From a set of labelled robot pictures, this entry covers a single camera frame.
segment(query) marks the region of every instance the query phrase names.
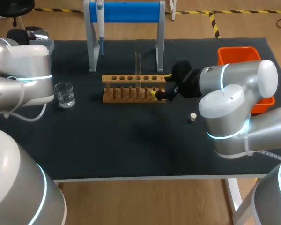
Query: white table leg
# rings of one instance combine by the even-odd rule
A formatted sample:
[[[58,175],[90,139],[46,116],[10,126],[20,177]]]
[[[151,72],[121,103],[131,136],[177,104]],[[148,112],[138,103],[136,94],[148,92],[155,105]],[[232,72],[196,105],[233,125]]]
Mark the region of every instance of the white table leg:
[[[242,197],[239,192],[236,178],[225,179],[225,183],[228,191],[230,205],[232,208],[232,213],[234,214],[242,203]]]
[[[173,0],[173,8],[171,7],[171,10],[172,10],[172,20],[175,20],[175,15],[176,15],[176,3],[177,3],[177,0]]]
[[[246,196],[242,204],[239,206],[237,211],[233,214],[233,224],[234,225],[243,225],[245,222],[249,219],[249,217],[252,215],[252,205],[251,205],[251,199],[252,194],[255,190],[254,186],[252,190],[249,192],[249,194]]]

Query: test tube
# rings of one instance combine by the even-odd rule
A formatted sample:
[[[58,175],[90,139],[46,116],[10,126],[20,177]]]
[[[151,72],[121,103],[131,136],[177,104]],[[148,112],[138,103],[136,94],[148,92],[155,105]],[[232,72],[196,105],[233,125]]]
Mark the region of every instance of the test tube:
[[[141,79],[141,52],[140,51],[135,52],[135,79],[136,80]],[[141,85],[139,83],[136,83],[135,87],[141,87]]]

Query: yellow and black tape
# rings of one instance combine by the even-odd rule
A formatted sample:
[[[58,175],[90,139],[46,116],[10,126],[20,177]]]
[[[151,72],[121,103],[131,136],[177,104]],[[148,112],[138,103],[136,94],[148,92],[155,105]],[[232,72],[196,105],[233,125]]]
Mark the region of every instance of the yellow and black tape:
[[[64,12],[64,13],[83,13],[75,9],[57,9],[57,8],[34,8],[32,11],[37,12]]]
[[[220,33],[219,33],[219,29],[217,28],[217,25],[215,23],[214,13],[209,13],[209,18],[210,18],[212,28],[214,29],[215,38],[221,38]]]
[[[64,13],[83,13],[76,9],[57,9],[57,8],[34,8],[37,12],[64,12]],[[194,11],[176,11],[176,14],[206,14],[209,13],[281,13],[281,10],[194,10]]]
[[[280,13],[281,10],[195,10],[195,11],[176,11],[176,14],[206,14],[209,13]]]

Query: blue roller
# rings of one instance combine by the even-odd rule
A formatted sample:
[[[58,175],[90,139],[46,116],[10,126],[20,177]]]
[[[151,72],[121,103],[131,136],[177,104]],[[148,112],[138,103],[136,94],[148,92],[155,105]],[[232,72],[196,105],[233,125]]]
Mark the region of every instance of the blue roller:
[[[90,20],[97,22],[96,3],[89,4]],[[158,23],[159,2],[105,2],[104,22]]]

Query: black stool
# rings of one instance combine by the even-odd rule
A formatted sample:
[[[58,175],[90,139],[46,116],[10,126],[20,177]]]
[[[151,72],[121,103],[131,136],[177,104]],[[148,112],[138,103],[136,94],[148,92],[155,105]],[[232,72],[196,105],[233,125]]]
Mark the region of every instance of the black stool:
[[[0,0],[0,16],[14,19],[13,26],[20,29],[11,29],[7,38],[13,39],[20,45],[28,45],[29,40],[47,40],[49,34],[40,27],[25,27],[22,15],[30,12],[35,6],[34,0]]]

